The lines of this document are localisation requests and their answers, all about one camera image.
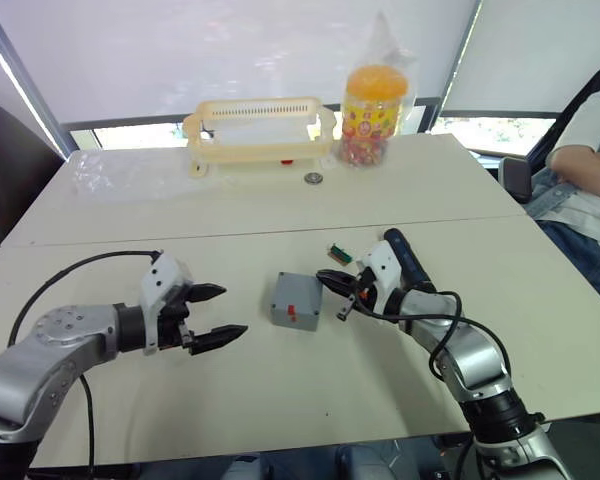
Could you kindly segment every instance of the person's arm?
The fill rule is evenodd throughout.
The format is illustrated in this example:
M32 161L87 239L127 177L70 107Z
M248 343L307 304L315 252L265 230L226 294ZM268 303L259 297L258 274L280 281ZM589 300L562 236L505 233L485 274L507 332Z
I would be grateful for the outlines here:
M567 182L600 196L600 153L591 148L562 147L551 155L549 168Z

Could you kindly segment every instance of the chair armrest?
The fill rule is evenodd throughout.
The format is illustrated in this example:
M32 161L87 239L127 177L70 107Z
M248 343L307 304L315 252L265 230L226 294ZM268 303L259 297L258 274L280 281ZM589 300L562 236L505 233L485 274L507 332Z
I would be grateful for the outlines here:
M498 181L518 203L531 200L531 168L526 160L503 158L498 166Z

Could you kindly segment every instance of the black chair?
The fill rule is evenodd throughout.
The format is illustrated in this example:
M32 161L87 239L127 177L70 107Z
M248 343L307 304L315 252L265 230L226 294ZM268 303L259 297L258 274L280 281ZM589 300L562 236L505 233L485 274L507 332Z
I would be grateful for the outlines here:
M498 181L520 203L527 203L531 198L531 175L545 167L547 155L553 150L567 124L576 110L594 92L600 90L600 70L591 77L587 84L569 102L555 123L547 130L538 143L531 149L524 160L504 158L498 169Z
M0 242L64 160L0 107Z

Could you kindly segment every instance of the white table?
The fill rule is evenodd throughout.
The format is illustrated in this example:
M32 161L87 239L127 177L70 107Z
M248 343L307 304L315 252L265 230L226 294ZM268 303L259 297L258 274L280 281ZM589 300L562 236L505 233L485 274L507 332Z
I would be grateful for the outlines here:
M81 162L100 162L106 179L77 182ZM3 246L524 215L451 135L396 137L386 163L363 170L339 162L252 164L212 168L206 178L192 180L189 164L184 148L75 152ZM309 171L321 172L324 181L306 184ZM165 194L169 198L155 199Z
M466 315L502 338L530 411L550 419L600 412L600 298L530 219L398 226L436 285L458 291ZM328 245L359 255L383 230L1 248L0 351L22 304L62 267L113 249L164 248L187 262L196 280L228 288L194 307L192 328L242 323L249 330L198 357L178 349L153 357L132 352L90 371L98 463L465 430L459 407L428 372L426 352L394 326L355 313L337 320L342 299L326 291L317 332L268 320L279 271L338 268L326 256ZM35 305L23 332L62 304L133 303L146 266L124 258L72 273ZM35 464L85 464L86 456L84 395L74 387Z

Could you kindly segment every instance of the denim jacket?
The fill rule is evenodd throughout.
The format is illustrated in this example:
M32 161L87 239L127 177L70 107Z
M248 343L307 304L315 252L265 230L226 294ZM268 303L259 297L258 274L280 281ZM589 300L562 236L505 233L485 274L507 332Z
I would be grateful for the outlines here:
M536 219L578 191L578 187L571 183L558 183L558 175L548 167L544 167L533 176L532 184L532 200L525 206L525 210Z

